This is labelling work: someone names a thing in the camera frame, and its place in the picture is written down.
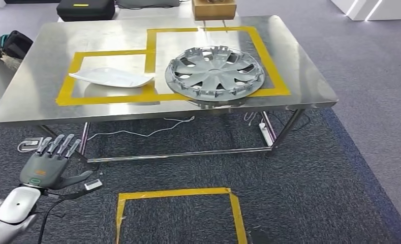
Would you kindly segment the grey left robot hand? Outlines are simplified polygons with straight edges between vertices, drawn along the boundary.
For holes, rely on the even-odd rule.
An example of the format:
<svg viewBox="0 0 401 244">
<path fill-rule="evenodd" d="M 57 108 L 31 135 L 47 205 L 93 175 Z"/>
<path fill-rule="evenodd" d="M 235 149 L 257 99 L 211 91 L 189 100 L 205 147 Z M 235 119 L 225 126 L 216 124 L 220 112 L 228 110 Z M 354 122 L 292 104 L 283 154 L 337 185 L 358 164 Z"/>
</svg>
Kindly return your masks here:
<svg viewBox="0 0 401 244">
<path fill-rule="evenodd" d="M 69 159 L 76 152 L 81 140 L 74 140 L 74 134 L 58 135 L 55 139 L 45 138 L 26 162 L 20 173 L 22 184 L 51 190 L 60 190 L 87 180 L 92 171 L 65 178 Z"/>
</svg>

